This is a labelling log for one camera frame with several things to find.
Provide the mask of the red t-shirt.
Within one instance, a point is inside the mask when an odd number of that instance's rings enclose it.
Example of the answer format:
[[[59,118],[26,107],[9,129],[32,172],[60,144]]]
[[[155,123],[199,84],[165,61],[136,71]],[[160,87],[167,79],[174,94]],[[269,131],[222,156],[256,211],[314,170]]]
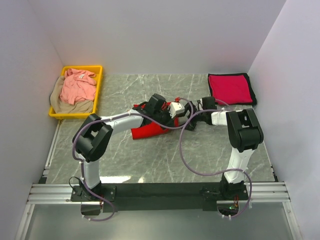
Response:
[[[161,107],[161,110],[168,110],[169,111],[169,105],[171,102],[165,102],[163,106]],[[142,102],[141,104],[134,104],[133,109],[142,112],[142,114],[152,118],[152,114],[144,111],[144,108],[146,106],[147,102]],[[174,119],[174,127],[171,128],[177,128],[179,126],[179,120],[177,117],[173,118]],[[169,128],[164,128],[155,122],[144,118],[142,121],[142,125],[138,128],[132,128],[131,129],[131,134],[132,134],[132,139],[133,140],[138,140],[138,139],[147,139],[159,135],[166,134],[170,131]]]

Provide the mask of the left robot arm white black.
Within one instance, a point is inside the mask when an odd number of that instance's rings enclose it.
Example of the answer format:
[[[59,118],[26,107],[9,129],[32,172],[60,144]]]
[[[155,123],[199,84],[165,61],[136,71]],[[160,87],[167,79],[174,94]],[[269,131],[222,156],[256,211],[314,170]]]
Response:
[[[112,136],[128,130],[133,139],[161,135],[178,127],[178,115],[184,110],[178,99],[167,102],[155,93],[148,101],[134,105],[125,113],[108,117],[90,114],[72,139],[72,156],[81,167],[78,182],[82,195],[88,201],[102,196],[99,160]]]

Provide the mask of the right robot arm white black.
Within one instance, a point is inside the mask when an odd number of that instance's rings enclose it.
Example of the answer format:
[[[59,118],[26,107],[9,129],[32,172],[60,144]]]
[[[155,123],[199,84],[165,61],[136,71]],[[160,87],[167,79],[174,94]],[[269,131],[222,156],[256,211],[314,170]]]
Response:
[[[252,181],[247,173],[249,160],[258,146],[264,140],[264,134],[258,118],[252,108],[243,110],[217,109],[214,97],[201,98],[196,105],[188,101],[184,106],[184,116],[189,113],[186,123],[182,126],[179,137],[179,154],[184,165],[194,174],[200,176],[215,176],[221,174],[219,194],[226,200],[240,195],[247,189],[245,179]],[[185,161],[182,153],[182,136],[186,129],[193,130],[198,122],[210,126],[226,126],[231,154],[226,170],[216,173],[200,173],[193,170]]]

